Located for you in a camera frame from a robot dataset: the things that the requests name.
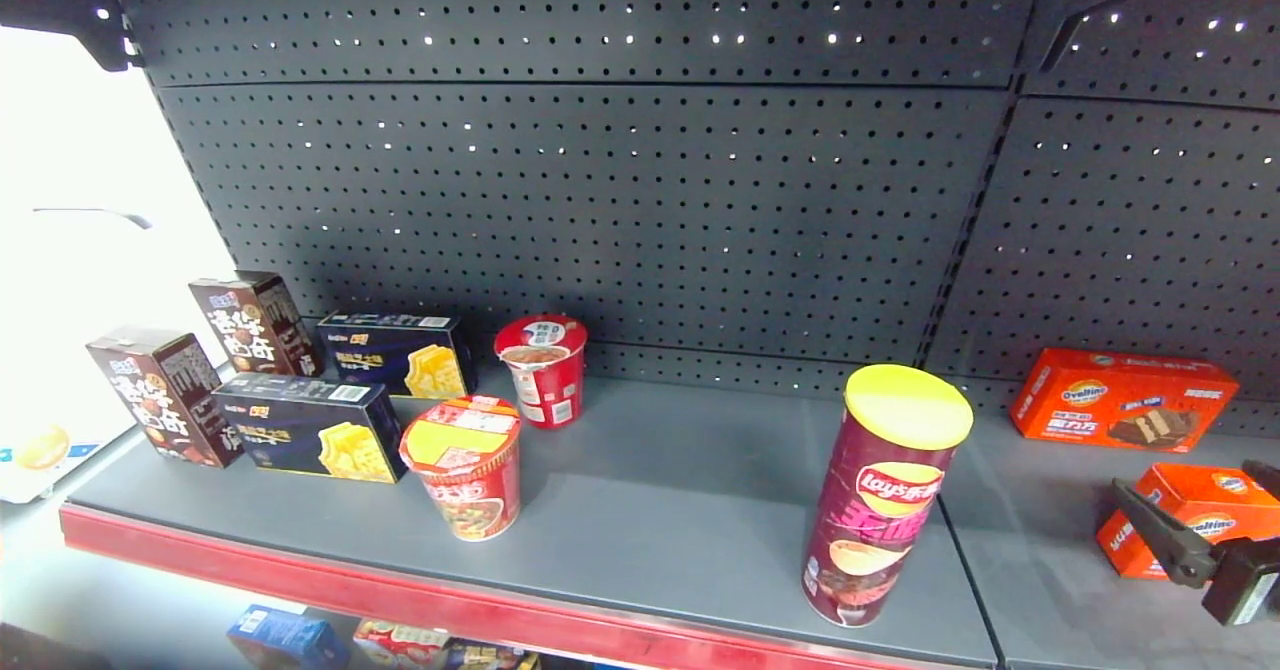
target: product packaging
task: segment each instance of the product packaging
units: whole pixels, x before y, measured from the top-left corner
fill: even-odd
[[[234,279],[198,279],[191,283],[191,293],[236,370],[320,374],[320,354],[280,275],[237,270]]]
[[[344,380],[381,383],[392,395],[436,400],[475,392],[460,318],[334,313],[317,328],[330,366]]]
[[[239,457],[239,437],[214,401],[218,373],[196,336],[124,327],[86,347],[156,452],[212,468]],[[46,436],[41,462],[67,453],[59,438],[65,433]]]
[[[1203,360],[1047,347],[1009,411],[1028,438],[1187,452],[1236,388]]]
[[[444,651],[447,657],[442,670],[538,670],[536,652],[520,648],[453,641]]]
[[[521,318],[494,338],[520,411],[535,428],[559,429],[582,414],[584,347],[586,328],[564,315]]]
[[[376,665],[402,670],[429,670],[449,635],[411,625],[366,617],[351,638]]]
[[[1280,533],[1280,500],[1239,469],[1156,462],[1134,488],[1212,543],[1267,539]],[[1102,525],[1097,539],[1125,578],[1169,579],[1120,510]]]
[[[383,386],[241,373],[214,396],[259,468],[378,483],[404,474]]]
[[[260,670],[342,670],[351,660],[347,643],[324,620],[261,605],[251,605],[227,637]]]
[[[520,415],[509,402],[447,400],[410,424],[399,451],[458,538],[489,539],[520,515]]]
[[[969,402],[932,374],[868,365],[850,375],[801,574],[819,615],[851,626],[879,615],[970,428]]]

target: blue product box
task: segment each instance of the blue product box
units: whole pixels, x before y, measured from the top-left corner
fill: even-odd
[[[261,670],[342,670],[351,660],[347,643],[324,620],[261,605],[251,605],[227,637]]]
[[[344,380],[381,383],[392,395],[434,400],[476,389],[460,318],[333,313],[316,329]]]
[[[380,384],[241,373],[214,391],[259,468],[396,483],[401,425]]]

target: potato chip canister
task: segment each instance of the potato chip canister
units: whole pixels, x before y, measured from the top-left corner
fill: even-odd
[[[521,318],[494,338],[521,415],[535,428],[559,429],[582,414],[584,347],[586,328],[564,315]]]
[[[868,365],[850,375],[801,576],[819,615],[850,626],[879,615],[970,428],[969,401],[932,374]]]
[[[520,515],[520,414],[506,400],[470,395],[422,413],[401,457],[458,539],[500,534]]]

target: store shelf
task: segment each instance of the store shelf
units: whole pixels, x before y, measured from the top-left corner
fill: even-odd
[[[1111,478],[1156,461],[1275,464],[1280,442],[1210,434],[1189,455],[1023,439],[982,418],[947,473],[943,503],[1011,670],[1280,666],[1275,623],[1222,628],[1202,592],[1117,576],[1093,539]]]
[[[509,396],[509,378],[483,388]],[[992,666],[941,512],[887,610],[828,624],[800,589],[832,401],[591,378],[527,430],[521,519],[452,538],[422,487],[165,461],[140,446],[76,492],[68,544],[351,615],[658,667]],[[399,405],[403,418],[413,402]]]

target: yellow lid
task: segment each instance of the yellow lid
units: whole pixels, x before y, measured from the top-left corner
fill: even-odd
[[[973,407],[955,386],[905,365],[855,370],[845,405],[873,434],[915,450],[955,447],[973,428]]]

